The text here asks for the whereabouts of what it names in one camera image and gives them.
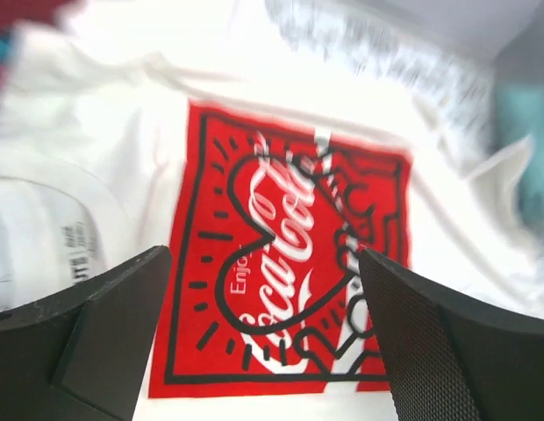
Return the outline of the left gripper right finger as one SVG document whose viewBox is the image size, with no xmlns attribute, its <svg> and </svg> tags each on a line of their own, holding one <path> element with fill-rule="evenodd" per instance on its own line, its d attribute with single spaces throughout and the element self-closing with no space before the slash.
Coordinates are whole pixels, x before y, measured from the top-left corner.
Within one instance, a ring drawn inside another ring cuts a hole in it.
<svg viewBox="0 0 544 421">
<path fill-rule="evenodd" d="M 398 419 L 544 420 L 544 320 L 371 249 L 359 268 Z"/>
</svg>

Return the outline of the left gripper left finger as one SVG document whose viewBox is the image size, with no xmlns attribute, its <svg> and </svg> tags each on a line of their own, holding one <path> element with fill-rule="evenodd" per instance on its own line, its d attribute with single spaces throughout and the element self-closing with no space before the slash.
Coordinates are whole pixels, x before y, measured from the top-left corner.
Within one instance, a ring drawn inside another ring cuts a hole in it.
<svg viewBox="0 0 544 421">
<path fill-rule="evenodd" d="M 0 420 L 132 419 L 171 262 L 154 246 L 1 312 Z"/>
</svg>

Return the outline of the white Coca-Cola t-shirt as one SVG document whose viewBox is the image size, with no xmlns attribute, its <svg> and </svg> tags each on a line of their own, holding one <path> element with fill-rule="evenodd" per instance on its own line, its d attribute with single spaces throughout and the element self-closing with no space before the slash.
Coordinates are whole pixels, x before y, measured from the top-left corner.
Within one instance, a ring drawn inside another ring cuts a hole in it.
<svg viewBox="0 0 544 421">
<path fill-rule="evenodd" d="M 511 150 L 291 49 L 267 1 L 86 2 L 11 32 L 0 313 L 167 247 L 130 420 L 400 420 L 367 249 L 544 320 Z"/>
</svg>

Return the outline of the teal t-shirt in bin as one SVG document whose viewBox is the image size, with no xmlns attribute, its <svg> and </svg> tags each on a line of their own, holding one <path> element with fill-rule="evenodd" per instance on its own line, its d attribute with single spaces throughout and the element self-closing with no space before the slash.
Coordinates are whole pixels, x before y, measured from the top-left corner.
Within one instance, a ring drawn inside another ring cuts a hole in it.
<svg viewBox="0 0 544 421">
<path fill-rule="evenodd" d="M 518 166 L 514 209 L 544 242 L 544 86 L 502 83 L 495 88 L 496 144 Z"/>
</svg>

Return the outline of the floral patterned table mat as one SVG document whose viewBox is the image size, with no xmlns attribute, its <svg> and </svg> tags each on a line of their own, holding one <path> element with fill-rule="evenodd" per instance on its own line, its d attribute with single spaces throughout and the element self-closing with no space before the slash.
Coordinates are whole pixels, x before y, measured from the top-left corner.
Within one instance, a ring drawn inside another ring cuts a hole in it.
<svg viewBox="0 0 544 421">
<path fill-rule="evenodd" d="M 434 103 L 465 136 L 490 137 L 493 73 L 482 63 L 350 6 L 267 1 L 265 10 L 291 49 L 398 82 Z"/>
</svg>

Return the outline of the folded teal t-shirt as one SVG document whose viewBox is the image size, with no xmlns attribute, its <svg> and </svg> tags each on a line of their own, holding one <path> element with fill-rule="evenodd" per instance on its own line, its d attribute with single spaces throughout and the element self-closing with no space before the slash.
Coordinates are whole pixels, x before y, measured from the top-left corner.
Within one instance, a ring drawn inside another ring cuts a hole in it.
<svg viewBox="0 0 544 421">
<path fill-rule="evenodd" d="M 6 60 L 11 50 L 11 35 L 9 33 L 0 34 L 0 66 Z"/>
</svg>

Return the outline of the folded red t-shirt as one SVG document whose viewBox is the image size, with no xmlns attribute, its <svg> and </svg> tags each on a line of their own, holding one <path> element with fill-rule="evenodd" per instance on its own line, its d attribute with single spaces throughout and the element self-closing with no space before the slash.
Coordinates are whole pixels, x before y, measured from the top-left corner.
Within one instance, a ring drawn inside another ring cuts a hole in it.
<svg viewBox="0 0 544 421">
<path fill-rule="evenodd" d="M 79 0 L 0 0 L 0 32 L 19 21 L 59 27 L 63 12 L 79 11 L 86 3 Z"/>
</svg>

